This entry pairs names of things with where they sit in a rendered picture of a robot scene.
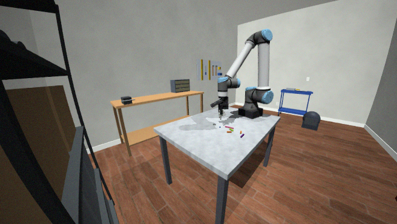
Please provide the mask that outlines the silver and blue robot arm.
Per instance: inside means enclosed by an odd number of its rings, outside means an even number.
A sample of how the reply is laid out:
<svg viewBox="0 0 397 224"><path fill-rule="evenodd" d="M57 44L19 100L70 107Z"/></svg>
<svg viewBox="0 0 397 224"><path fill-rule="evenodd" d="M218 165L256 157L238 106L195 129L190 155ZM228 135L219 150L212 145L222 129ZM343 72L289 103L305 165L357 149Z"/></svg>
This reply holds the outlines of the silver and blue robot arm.
<svg viewBox="0 0 397 224"><path fill-rule="evenodd" d="M271 40L272 32L269 29L258 31L246 40L245 46L225 77L218 78L217 96L226 97L228 96L228 88L240 87L239 79L230 78L234 78L250 51L258 44L258 86L246 87L243 109L255 111L258 110L257 102L269 104L273 100L274 93L269 86L269 44Z"/></svg>

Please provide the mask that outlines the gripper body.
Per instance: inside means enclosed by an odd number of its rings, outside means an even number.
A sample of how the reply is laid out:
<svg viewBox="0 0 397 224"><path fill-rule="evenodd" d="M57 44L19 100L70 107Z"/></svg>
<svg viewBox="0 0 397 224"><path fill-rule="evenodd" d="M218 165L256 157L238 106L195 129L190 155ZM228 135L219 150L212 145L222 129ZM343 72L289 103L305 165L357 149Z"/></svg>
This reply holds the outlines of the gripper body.
<svg viewBox="0 0 397 224"><path fill-rule="evenodd" d="M220 103L218 105L218 108L220 109L220 106L221 106L222 109L228 110L229 109L228 97L218 97L218 98L222 99L222 101L223 101L222 103Z"/></svg>

